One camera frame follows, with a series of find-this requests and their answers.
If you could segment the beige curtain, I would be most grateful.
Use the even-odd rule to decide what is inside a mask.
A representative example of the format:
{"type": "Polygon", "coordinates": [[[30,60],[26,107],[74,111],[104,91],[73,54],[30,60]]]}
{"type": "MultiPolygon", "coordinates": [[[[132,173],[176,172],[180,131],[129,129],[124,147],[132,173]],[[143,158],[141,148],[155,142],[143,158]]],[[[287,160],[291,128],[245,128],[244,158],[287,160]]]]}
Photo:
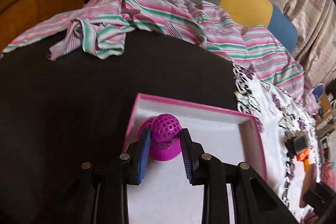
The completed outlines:
{"type": "Polygon", "coordinates": [[[333,0],[269,0],[295,26],[298,42],[292,56],[313,85],[335,80],[335,3],[333,0]]]}

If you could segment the orange plastic toy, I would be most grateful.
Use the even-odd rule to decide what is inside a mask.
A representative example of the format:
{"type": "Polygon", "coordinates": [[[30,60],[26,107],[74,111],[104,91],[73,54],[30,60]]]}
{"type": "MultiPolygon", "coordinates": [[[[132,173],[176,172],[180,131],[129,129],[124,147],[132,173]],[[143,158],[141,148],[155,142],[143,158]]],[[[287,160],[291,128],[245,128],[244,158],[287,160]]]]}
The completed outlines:
{"type": "Polygon", "coordinates": [[[301,197],[299,201],[299,207],[304,208],[307,206],[307,203],[303,200],[303,197],[305,193],[313,189],[316,184],[316,178],[317,178],[317,166],[316,164],[310,164],[305,166],[305,178],[302,184],[302,191],[301,191],[301,197]]]}

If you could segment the clear grey plastic cup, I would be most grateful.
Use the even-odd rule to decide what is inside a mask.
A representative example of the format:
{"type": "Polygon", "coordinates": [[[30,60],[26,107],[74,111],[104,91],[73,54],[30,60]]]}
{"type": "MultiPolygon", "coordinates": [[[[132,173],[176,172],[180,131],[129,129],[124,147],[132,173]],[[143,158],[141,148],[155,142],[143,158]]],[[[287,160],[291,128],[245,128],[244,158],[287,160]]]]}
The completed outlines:
{"type": "Polygon", "coordinates": [[[285,143],[285,147],[288,150],[287,156],[290,159],[293,159],[295,156],[300,155],[303,151],[310,147],[308,134],[304,132],[299,136],[288,139],[285,143]]]}

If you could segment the pink green striped cloth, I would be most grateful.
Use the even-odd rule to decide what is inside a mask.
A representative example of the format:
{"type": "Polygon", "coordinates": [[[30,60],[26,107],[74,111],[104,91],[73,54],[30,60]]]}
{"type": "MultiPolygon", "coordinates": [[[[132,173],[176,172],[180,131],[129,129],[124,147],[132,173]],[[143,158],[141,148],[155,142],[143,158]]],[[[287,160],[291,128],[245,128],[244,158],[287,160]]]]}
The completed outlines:
{"type": "Polygon", "coordinates": [[[308,113],[318,111],[303,67],[268,28],[244,27],[207,1],[196,5],[188,0],[90,0],[81,9],[56,14],[26,30],[3,52],[65,31],[65,38],[50,49],[51,60],[78,48],[106,59],[123,54],[126,35],[135,30],[157,32],[200,46],[283,89],[308,113]]]}

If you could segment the pink-rimmed white tray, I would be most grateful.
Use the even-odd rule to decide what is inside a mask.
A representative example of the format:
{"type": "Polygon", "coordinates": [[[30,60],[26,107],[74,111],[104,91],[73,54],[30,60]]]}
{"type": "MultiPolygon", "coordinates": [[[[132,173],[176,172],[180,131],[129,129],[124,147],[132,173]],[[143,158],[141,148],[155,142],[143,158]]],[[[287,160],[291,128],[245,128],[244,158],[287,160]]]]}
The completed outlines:
{"type": "MultiPolygon", "coordinates": [[[[138,139],[141,126],[160,114],[175,116],[210,159],[232,165],[247,162],[267,178],[264,149],[254,116],[214,106],[138,94],[126,132],[125,145],[138,139]]],[[[130,223],[201,223],[202,185],[190,184],[202,157],[182,151],[171,160],[149,159],[138,186],[127,186],[130,223]]]]}

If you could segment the magenta perforated plastic toy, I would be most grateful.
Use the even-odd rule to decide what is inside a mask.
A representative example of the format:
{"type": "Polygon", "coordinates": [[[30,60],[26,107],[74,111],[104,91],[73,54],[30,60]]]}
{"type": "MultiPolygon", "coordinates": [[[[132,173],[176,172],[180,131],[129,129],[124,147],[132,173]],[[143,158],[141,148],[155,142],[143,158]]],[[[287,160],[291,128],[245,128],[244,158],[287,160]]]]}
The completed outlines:
{"type": "Polygon", "coordinates": [[[179,120],[172,114],[160,114],[150,117],[143,122],[138,138],[144,129],[149,129],[151,133],[151,147],[149,157],[156,161],[170,161],[181,153],[179,140],[182,126],[179,120]]]}

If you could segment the cluttered shelf in background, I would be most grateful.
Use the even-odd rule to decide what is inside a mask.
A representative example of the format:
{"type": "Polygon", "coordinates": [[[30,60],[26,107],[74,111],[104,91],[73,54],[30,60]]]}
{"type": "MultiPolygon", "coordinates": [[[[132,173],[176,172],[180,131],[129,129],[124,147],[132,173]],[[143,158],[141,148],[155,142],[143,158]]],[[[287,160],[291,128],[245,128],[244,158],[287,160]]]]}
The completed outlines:
{"type": "Polygon", "coordinates": [[[324,84],[318,84],[313,89],[313,95],[318,103],[318,113],[315,114],[315,128],[319,140],[319,152],[322,162],[331,161],[330,135],[335,132],[335,91],[324,84]]]}

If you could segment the white floral embroidered tablecloth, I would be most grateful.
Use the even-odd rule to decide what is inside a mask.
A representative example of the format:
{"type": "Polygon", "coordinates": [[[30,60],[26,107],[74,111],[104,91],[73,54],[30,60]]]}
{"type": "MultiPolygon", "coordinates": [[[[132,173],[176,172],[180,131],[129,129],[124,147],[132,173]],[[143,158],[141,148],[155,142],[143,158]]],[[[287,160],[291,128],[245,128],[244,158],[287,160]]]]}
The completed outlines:
{"type": "Polygon", "coordinates": [[[305,178],[303,163],[290,157],[287,140],[306,133],[309,139],[311,163],[321,166],[315,122],[305,108],[286,91],[257,78],[256,73],[233,65],[237,108],[256,118],[266,162],[268,185],[298,222],[312,211],[299,207],[305,178]]]}

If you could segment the orange building block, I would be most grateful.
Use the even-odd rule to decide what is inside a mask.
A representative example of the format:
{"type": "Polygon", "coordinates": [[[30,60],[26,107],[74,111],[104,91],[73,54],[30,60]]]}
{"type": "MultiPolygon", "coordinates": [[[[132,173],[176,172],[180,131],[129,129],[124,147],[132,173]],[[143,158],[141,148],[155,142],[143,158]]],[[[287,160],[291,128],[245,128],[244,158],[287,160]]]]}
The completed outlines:
{"type": "Polygon", "coordinates": [[[297,161],[304,161],[305,159],[309,158],[309,154],[310,154],[310,148],[306,148],[305,150],[303,150],[301,153],[298,153],[296,155],[296,159],[297,161]]]}

